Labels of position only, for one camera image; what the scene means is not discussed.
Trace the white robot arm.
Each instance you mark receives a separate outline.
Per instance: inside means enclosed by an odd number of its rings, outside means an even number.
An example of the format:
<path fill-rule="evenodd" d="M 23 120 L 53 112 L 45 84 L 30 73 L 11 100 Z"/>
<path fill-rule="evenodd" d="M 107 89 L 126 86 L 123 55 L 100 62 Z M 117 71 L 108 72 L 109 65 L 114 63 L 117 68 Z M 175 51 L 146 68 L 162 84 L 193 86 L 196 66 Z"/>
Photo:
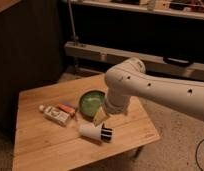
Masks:
<path fill-rule="evenodd" d="M 144 63 L 137 58 L 108 69 L 104 81 L 108 113 L 124 112 L 130 98 L 138 96 L 204 121 L 204 82 L 147 75 Z"/>

